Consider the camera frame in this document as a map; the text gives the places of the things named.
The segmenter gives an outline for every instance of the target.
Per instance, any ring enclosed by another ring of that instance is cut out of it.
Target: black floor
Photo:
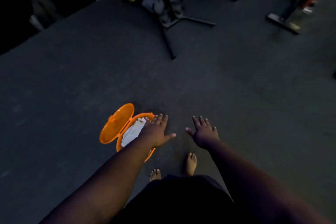
[[[124,103],[168,114],[177,138],[158,148],[132,197],[160,167],[222,183],[210,156],[184,132],[192,115],[336,221],[336,2],[320,0],[295,36],[265,21],[286,0],[185,0],[169,53],[156,22],[121,0],[101,0],[0,57],[0,222],[37,223],[116,152],[99,134]]]

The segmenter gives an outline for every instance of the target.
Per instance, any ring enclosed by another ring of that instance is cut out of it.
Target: person
[[[125,206],[149,151],[176,136],[164,135],[168,116],[161,114],[40,223],[331,223],[230,150],[208,119],[192,119],[195,130],[186,128],[187,133],[210,153],[232,199],[212,178],[193,175],[197,158],[188,154],[184,177],[162,179],[155,169],[149,184]]]

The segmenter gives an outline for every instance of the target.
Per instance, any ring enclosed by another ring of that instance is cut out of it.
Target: tripod leg
[[[173,53],[173,51],[172,51],[172,48],[171,48],[170,43],[169,43],[169,41],[168,41],[168,39],[167,39],[167,36],[166,36],[166,31],[165,31],[164,29],[162,30],[162,36],[163,36],[163,39],[165,40],[165,43],[166,43],[166,45],[167,45],[167,48],[168,48],[168,51],[169,51],[169,53],[170,53],[170,57],[171,57],[171,59],[172,59],[172,60],[175,59],[176,56],[174,55],[174,53]]]
[[[209,26],[216,26],[216,23],[214,22],[210,22],[210,21],[204,21],[204,20],[200,20],[200,19],[196,19],[196,18],[191,18],[191,17],[188,17],[188,16],[184,16],[182,18],[182,20],[189,20],[189,21],[193,21],[193,22],[198,22],[198,23],[203,23],[203,24],[207,24]]]

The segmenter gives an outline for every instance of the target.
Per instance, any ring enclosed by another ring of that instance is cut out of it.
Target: orange lid
[[[134,105],[131,103],[120,107],[114,115],[110,116],[108,122],[101,130],[99,140],[103,144],[112,142],[119,137],[129,120],[134,114]]]

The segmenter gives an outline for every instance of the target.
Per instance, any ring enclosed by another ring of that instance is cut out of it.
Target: bare foot
[[[160,169],[154,169],[149,175],[149,182],[154,180],[161,180],[161,172]]]
[[[197,158],[194,153],[189,153],[187,157],[187,166],[185,168],[185,175],[187,177],[193,176],[197,165]]]

